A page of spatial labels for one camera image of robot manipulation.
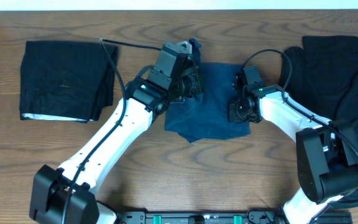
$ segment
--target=blue cloth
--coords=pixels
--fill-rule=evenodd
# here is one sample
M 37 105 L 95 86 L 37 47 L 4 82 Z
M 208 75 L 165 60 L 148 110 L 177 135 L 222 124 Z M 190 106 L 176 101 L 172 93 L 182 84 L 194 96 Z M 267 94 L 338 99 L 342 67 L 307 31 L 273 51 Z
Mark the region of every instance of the blue cloth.
M 200 63 L 201 45 L 190 39 L 204 83 L 204 93 L 184 102 L 171 103 L 166 112 L 165 130 L 174 131 L 188 142 L 199 139 L 232 139 L 250 134 L 249 123 L 230 123 L 227 102 L 237 96 L 233 89 L 241 65 Z

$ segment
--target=black cloth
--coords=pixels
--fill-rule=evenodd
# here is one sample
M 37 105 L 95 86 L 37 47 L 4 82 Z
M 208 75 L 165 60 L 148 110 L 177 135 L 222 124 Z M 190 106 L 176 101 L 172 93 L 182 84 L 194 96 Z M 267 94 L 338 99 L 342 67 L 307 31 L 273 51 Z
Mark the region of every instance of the black cloth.
M 117 62 L 117 48 L 106 48 Z M 113 87 L 114 72 L 99 44 L 26 42 L 21 65 L 21 119 L 31 119 L 24 114 L 35 114 L 97 121 L 102 109 L 112 105 Z
M 358 37 L 303 37 L 303 49 L 290 47 L 285 54 L 293 64 L 287 89 L 293 99 L 318 115 L 350 121 L 358 142 Z M 279 85 L 287 78 L 283 60 Z M 343 200 L 356 198 L 358 191 Z
M 227 103 L 237 92 L 233 89 L 241 65 L 201 63 L 201 45 L 190 39 L 193 54 L 201 69 L 204 93 L 171 103 L 166 112 L 165 130 L 174 131 L 188 142 L 199 139 L 232 139 L 250 134 L 249 123 L 228 121 Z

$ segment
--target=wood grain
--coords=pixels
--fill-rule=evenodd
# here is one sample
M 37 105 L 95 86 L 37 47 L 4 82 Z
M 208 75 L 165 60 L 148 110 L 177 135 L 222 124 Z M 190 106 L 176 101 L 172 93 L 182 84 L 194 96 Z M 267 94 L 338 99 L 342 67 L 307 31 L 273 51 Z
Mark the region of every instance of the wood grain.
M 242 63 L 266 48 L 301 45 L 303 35 L 356 35 L 358 11 L 77 11 L 0 12 L 0 223 L 28 218 L 32 178 L 48 164 L 57 167 L 103 125 L 19 120 L 20 64 L 27 40 L 97 42 L 99 37 L 160 47 L 167 40 L 195 37 L 204 62 Z M 158 52 L 121 47 L 124 82 Z M 268 84 L 276 83 L 281 58 L 260 55 Z M 121 98 L 114 87 L 114 101 Z M 189 144 L 163 130 L 164 116 L 126 151 L 108 175 L 98 198 L 118 209 L 246 210 L 276 207 L 298 189 L 295 145 L 268 122 L 229 141 Z M 358 223 L 358 208 L 352 209 Z

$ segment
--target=white wall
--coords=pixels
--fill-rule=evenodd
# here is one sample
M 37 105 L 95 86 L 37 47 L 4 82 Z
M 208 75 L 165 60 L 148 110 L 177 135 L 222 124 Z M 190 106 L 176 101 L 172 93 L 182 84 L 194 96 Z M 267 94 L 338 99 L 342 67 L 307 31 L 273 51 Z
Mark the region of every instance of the white wall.
M 0 11 L 358 9 L 358 0 L 0 0 Z

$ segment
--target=green strip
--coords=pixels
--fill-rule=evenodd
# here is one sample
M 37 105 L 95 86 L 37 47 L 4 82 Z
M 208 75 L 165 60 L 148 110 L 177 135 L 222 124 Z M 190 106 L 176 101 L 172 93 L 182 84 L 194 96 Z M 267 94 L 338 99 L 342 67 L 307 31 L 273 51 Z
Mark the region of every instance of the green strip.
M 161 223 L 162 223 L 161 215 L 154 215 L 153 216 L 153 224 L 161 224 Z
M 240 215 L 234 216 L 234 224 L 242 224 L 242 217 Z

